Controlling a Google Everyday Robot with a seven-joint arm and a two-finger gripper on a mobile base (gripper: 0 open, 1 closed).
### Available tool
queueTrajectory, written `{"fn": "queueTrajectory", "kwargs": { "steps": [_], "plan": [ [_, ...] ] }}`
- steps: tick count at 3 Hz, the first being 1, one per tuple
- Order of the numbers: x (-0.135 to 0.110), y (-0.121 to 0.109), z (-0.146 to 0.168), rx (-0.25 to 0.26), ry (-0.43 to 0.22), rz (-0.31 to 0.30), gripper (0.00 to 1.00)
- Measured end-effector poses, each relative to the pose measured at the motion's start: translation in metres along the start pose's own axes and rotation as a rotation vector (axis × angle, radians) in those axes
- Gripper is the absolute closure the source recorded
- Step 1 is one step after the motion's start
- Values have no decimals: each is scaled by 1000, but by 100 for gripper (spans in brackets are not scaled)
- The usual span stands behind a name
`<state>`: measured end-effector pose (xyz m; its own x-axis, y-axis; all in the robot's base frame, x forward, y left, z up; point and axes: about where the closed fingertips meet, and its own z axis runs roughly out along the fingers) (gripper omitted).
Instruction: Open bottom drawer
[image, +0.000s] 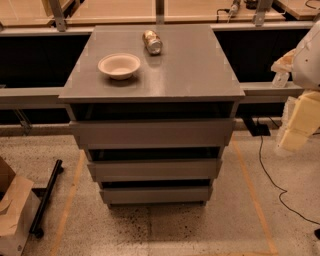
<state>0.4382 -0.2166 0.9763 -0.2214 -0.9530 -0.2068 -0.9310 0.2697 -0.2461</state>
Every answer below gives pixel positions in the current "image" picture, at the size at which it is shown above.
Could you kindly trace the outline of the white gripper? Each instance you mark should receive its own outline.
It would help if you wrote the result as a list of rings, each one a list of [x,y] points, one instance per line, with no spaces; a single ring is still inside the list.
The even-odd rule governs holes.
[[[273,87],[286,86],[292,71],[294,54],[295,50],[292,49],[272,64],[271,70],[275,73]],[[298,98],[289,97],[281,122],[277,148],[280,151],[297,152],[320,128],[320,92],[306,90]]]

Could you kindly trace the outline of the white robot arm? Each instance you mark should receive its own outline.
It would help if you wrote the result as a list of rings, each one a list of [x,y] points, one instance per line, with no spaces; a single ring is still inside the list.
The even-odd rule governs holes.
[[[271,70],[290,73],[304,92],[285,104],[278,148],[297,152],[320,128],[320,21],[317,21],[297,46],[275,61]]]

